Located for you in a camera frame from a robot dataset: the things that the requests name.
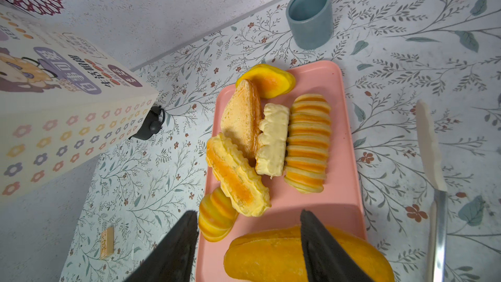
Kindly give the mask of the long striped bread roll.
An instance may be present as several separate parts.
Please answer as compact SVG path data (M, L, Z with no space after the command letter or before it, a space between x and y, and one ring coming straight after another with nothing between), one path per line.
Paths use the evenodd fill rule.
M301 193L321 193L331 142L331 107L321 94L295 99L288 126L284 180Z

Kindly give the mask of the printed white paper bag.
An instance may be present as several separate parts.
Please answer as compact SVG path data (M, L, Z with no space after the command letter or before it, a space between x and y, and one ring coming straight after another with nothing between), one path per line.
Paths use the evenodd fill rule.
M1 205L136 134L158 91L73 32L1 7Z

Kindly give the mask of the cream white iced bread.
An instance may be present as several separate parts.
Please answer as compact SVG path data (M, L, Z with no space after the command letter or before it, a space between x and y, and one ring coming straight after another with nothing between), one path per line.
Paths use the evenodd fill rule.
M281 104L267 103L264 119L258 128L258 149L255 170L259 175L270 178L282 176L286 153L290 110Z

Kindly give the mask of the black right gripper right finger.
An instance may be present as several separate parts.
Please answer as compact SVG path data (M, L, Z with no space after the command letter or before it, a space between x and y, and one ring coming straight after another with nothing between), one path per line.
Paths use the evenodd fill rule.
M313 212L303 210L300 221L301 247L309 281L372 281Z

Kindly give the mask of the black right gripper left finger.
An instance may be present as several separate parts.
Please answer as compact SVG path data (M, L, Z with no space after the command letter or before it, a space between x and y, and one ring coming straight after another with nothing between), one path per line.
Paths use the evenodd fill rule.
M197 239L197 213L189 210L126 280L128 282L189 281Z

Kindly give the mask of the triangular toast bread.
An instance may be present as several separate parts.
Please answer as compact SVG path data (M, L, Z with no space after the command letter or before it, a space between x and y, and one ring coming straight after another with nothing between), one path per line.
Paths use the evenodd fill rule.
M223 111L220 127L224 136L237 145L252 167L256 162L261 119L261 100L257 87L250 80L242 80Z

